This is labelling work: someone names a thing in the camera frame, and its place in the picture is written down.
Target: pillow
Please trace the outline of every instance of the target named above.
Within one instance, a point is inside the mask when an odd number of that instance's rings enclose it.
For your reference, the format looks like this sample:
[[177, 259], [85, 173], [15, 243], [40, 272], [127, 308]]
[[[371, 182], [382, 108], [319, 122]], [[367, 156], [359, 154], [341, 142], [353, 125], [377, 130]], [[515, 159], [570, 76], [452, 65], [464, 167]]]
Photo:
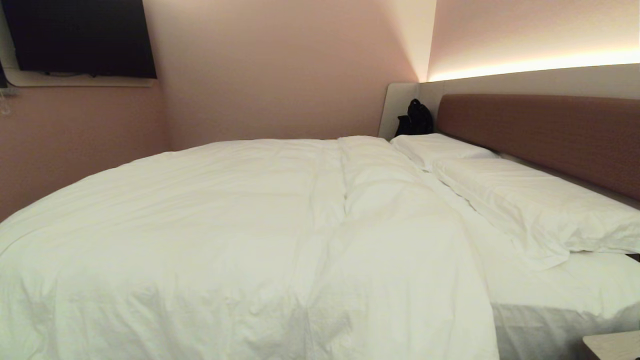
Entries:
[[400, 135], [391, 140], [391, 145], [427, 171], [431, 171], [431, 164], [438, 159], [498, 157], [487, 149], [442, 134]]
[[640, 211], [505, 159], [449, 159], [434, 175], [511, 237], [538, 270], [570, 252], [640, 252]]

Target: wall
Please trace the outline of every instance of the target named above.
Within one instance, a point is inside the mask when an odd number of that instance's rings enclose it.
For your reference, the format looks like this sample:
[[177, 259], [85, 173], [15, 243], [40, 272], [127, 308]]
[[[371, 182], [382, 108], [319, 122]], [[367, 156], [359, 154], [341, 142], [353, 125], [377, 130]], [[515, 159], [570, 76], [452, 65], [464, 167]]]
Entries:
[[23, 88], [0, 117], [0, 221], [101, 170], [167, 151], [153, 88]]
[[640, 65], [574, 67], [420, 84], [420, 101], [437, 118], [444, 94], [538, 94], [640, 99]]
[[439, 1], [429, 80], [640, 62], [638, 0]]
[[376, 135], [426, 78], [435, 0], [145, 0], [172, 145]]

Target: wall-mounted tv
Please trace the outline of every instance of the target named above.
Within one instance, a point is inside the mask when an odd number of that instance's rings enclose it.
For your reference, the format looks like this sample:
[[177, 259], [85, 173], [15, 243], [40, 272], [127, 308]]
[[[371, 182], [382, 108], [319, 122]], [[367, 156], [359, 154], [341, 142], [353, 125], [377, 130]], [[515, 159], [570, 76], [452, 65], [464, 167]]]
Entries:
[[142, 0], [2, 0], [20, 70], [156, 78]]

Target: brown upholstered headboard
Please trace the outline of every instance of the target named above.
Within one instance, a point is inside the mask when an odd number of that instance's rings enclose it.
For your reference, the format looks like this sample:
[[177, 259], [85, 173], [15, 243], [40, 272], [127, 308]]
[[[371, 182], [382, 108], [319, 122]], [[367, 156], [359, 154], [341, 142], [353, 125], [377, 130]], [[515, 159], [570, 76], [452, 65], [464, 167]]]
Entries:
[[640, 200], [640, 100], [445, 95], [437, 127]]

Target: white bedsheet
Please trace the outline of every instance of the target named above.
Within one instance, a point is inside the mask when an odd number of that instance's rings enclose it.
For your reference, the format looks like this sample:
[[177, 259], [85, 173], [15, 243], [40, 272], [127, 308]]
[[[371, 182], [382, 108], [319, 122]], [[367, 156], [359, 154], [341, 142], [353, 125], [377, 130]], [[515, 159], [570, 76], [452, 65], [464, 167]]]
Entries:
[[0, 224], [0, 358], [496, 359], [467, 232], [399, 156], [216, 143], [48, 196]]
[[582, 337], [640, 329], [640, 263], [621, 254], [573, 253], [534, 271], [509, 238], [434, 175], [422, 174], [474, 229], [503, 360], [582, 359]]

